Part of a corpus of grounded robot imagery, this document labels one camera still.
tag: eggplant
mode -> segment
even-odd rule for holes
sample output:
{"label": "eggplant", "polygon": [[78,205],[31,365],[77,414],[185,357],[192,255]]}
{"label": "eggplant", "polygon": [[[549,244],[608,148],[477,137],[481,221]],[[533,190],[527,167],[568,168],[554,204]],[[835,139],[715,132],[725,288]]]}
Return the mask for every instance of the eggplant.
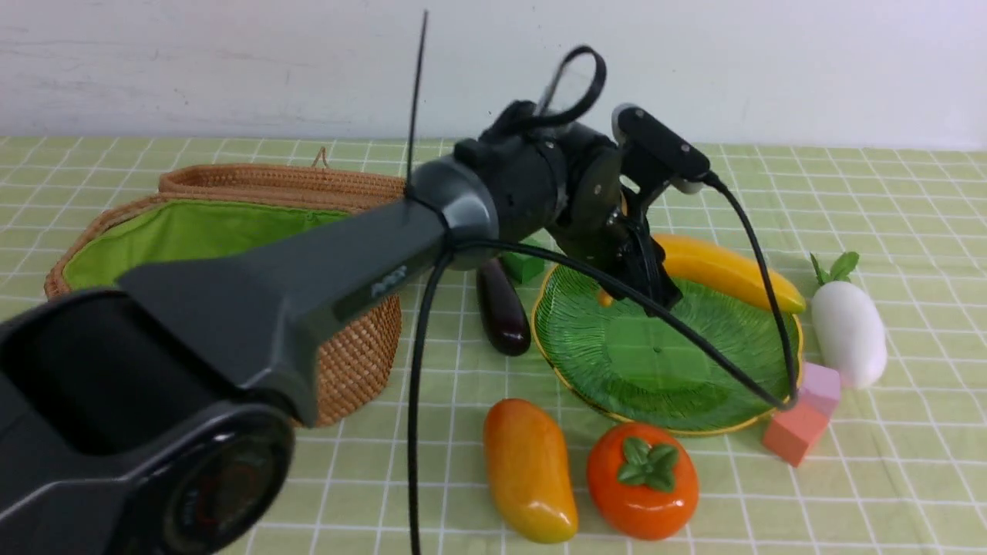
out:
{"label": "eggplant", "polygon": [[531,348],[531,325],[500,259],[477,268],[477,298],[487,339],[498,352],[519,357]]}

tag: persimmon calyx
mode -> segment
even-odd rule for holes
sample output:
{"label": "persimmon calyx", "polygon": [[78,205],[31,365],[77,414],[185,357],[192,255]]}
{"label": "persimmon calyx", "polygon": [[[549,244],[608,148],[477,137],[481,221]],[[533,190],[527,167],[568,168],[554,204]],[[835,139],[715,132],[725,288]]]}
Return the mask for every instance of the persimmon calyx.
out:
{"label": "persimmon calyx", "polygon": [[624,464],[617,472],[617,481],[625,486],[646,486],[671,493],[675,490],[675,464],[679,452],[669,443],[648,445],[640,437],[624,439]]}

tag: white wall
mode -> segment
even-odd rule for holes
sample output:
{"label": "white wall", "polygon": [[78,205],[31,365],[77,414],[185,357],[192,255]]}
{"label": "white wall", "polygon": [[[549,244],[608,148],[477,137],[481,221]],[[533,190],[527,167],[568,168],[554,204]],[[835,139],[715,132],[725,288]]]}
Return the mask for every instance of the white wall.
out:
{"label": "white wall", "polygon": [[987,148],[984,0],[3,0],[0,134],[473,135],[606,57],[694,141]]}

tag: orange persimmon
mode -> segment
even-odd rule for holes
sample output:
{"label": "orange persimmon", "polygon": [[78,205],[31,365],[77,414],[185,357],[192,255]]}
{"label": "orange persimmon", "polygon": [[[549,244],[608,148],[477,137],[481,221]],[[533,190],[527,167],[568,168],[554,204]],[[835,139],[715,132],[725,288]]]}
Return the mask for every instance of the orange persimmon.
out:
{"label": "orange persimmon", "polygon": [[604,434],[589,452],[586,479],[603,518],[636,539],[674,535],[699,504],[689,454],[668,432],[646,424],[620,424]]}

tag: plastic toy vegetable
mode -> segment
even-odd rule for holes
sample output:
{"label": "plastic toy vegetable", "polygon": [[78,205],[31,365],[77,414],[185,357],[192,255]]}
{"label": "plastic toy vegetable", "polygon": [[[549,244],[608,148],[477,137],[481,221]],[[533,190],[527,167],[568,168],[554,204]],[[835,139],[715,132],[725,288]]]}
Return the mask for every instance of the plastic toy vegetable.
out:
{"label": "plastic toy vegetable", "polygon": [[621,424],[593,446],[586,463],[593,504],[611,526],[641,540],[677,533],[699,505],[689,454],[666,431]]}
{"label": "plastic toy vegetable", "polygon": [[477,298],[487,339],[494,349],[518,357],[531,348],[531,325],[514,285],[498,259],[477,269]]}
{"label": "plastic toy vegetable", "polygon": [[[656,234],[652,237],[665,251],[664,266],[671,277],[687,279],[763,310],[771,310],[757,261],[688,235]],[[805,310],[805,298],[791,281],[770,269],[768,276],[782,312],[799,314]],[[597,300],[601,305],[609,306],[613,299],[606,292],[600,292]]]}
{"label": "plastic toy vegetable", "polygon": [[860,255],[844,253],[829,272],[812,266],[821,287],[812,297],[812,327],[823,362],[840,372],[844,387],[858,389],[874,384],[887,366],[884,323],[873,300],[850,283],[850,272]]}
{"label": "plastic toy vegetable", "polygon": [[537,543],[560,543],[579,528],[562,430],[542,409],[504,399],[487,413],[484,452],[493,504],[504,521]]}

